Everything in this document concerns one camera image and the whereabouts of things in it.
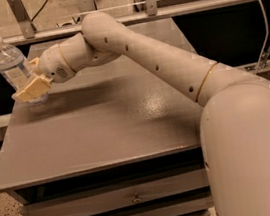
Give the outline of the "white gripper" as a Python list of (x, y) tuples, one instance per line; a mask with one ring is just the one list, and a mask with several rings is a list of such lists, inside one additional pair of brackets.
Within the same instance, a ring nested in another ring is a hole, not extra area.
[(54, 44), (47, 48), (39, 58), (34, 58), (29, 62), (36, 76), (25, 88), (18, 90), (12, 96), (12, 99), (20, 102), (30, 102), (38, 97), (48, 93), (51, 88), (51, 82), (62, 83), (74, 78), (74, 72), (62, 54), (59, 44)]

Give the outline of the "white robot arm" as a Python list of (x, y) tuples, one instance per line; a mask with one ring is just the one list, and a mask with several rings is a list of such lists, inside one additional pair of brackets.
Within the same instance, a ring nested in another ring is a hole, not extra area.
[(83, 68), (127, 56), (202, 108), (200, 140), (217, 216), (270, 216), (270, 81), (92, 12), (81, 32), (33, 59), (13, 98), (30, 102)]

